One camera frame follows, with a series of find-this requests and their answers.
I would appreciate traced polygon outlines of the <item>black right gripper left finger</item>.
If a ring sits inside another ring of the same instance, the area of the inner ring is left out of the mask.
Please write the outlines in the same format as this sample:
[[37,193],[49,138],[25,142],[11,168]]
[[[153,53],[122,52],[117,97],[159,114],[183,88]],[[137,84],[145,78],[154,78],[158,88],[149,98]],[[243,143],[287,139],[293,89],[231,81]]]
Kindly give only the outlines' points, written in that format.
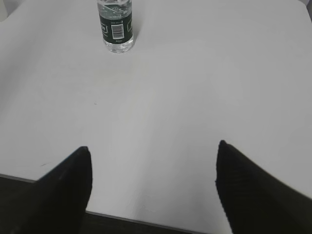
[[0,201],[2,234],[78,234],[93,183],[86,146],[23,191]]

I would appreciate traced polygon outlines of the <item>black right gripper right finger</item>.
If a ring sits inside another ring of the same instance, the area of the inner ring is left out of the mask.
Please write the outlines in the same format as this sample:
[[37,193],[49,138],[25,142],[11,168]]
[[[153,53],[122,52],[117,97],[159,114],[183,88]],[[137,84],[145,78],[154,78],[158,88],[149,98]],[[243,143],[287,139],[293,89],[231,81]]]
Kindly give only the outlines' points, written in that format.
[[222,140],[217,193],[234,234],[310,234],[312,200],[287,186]]

